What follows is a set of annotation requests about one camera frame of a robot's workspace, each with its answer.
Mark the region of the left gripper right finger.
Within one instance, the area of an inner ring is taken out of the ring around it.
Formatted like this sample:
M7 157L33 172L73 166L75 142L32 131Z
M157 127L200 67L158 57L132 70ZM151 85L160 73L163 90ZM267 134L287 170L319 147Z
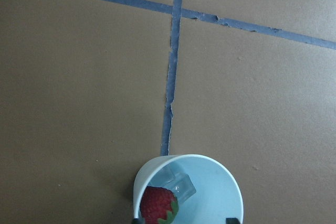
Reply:
M226 218L226 224L239 224L239 219L237 218Z

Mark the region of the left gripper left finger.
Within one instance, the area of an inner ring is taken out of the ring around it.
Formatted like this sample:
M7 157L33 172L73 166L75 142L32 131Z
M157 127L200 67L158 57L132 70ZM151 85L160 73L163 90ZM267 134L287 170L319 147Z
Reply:
M145 220L143 218L133 218L131 224L145 224Z

